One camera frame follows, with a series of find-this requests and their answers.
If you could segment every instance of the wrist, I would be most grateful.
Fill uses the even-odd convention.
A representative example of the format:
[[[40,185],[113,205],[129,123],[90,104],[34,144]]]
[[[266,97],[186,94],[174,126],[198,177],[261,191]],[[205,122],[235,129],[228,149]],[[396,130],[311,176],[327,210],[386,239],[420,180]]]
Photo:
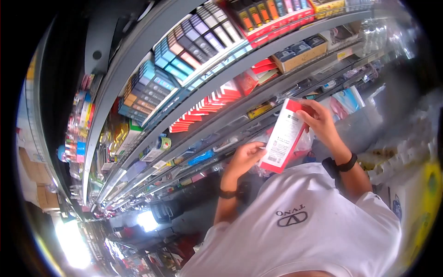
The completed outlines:
[[[346,164],[352,158],[352,153],[345,143],[339,139],[335,141],[329,148],[337,165]]]
[[[237,190],[238,177],[231,174],[223,174],[221,177],[220,189],[222,191],[236,191]]]

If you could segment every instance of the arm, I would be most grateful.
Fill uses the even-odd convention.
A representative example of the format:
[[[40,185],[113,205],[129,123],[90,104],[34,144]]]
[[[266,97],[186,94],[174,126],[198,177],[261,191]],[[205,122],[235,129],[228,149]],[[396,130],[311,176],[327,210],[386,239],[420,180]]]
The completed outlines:
[[[305,111],[298,111],[297,115],[314,130],[319,140],[331,151],[336,164],[349,162],[352,156],[351,151],[338,135],[329,111],[314,100],[300,100],[299,102],[311,108],[312,116]],[[372,192],[371,182],[359,164],[355,163],[354,167],[347,172],[340,172],[340,176],[353,203],[356,203],[365,193]]]
[[[266,154],[266,150],[260,149],[264,146],[263,142],[255,141],[242,145],[237,149],[221,178],[220,189],[222,191],[237,190],[238,178]],[[214,225],[223,221],[232,223],[237,217],[237,197],[231,199],[219,197]]]

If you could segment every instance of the shelf price label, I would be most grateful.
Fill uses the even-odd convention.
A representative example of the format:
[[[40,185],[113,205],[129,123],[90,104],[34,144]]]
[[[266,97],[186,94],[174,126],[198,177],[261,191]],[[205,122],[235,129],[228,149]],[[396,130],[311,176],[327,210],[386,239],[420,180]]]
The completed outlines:
[[[337,60],[341,61],[351,55],[352,55],[352,48],[351,47],[346,48],[345,50],[337,53]]]

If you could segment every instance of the t-shirt logo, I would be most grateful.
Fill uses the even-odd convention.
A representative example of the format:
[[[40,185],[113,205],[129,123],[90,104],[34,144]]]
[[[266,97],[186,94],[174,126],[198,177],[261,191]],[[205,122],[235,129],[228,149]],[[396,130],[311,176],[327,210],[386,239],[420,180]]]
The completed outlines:
[[[286,215],[279,220],[277,220],[277,226],[278,227],[287,227],[294,224],[302,223],[308,218],[308,214],[305,211],[300,211],[301,209],[304,209],[305,206],[300,205],[299,209],[292,209],[285,212],[277,211],[276,215],[283,216]]]

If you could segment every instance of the hand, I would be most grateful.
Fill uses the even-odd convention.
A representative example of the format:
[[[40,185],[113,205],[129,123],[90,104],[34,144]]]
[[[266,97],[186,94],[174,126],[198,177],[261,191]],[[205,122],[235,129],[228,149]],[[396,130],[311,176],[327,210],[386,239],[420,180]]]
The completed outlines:
[[[263,142],[255,141],[237,148],[237,151],[225,170],[224,176],[238,179],[245,174],[266,154],[265,149],[260,149],[260,147],[264,147],[265,145]]]
[[[303,110],[298,110],[296,112],[297,116],[314,130],[315,135],[326,147],[332,150],[338,144],[342,144],[342,140],[337,133],[334,121],[327,108],[315,100],[300,99],[297,101],[307,107],[307,110],[311,113],[310,115]]]

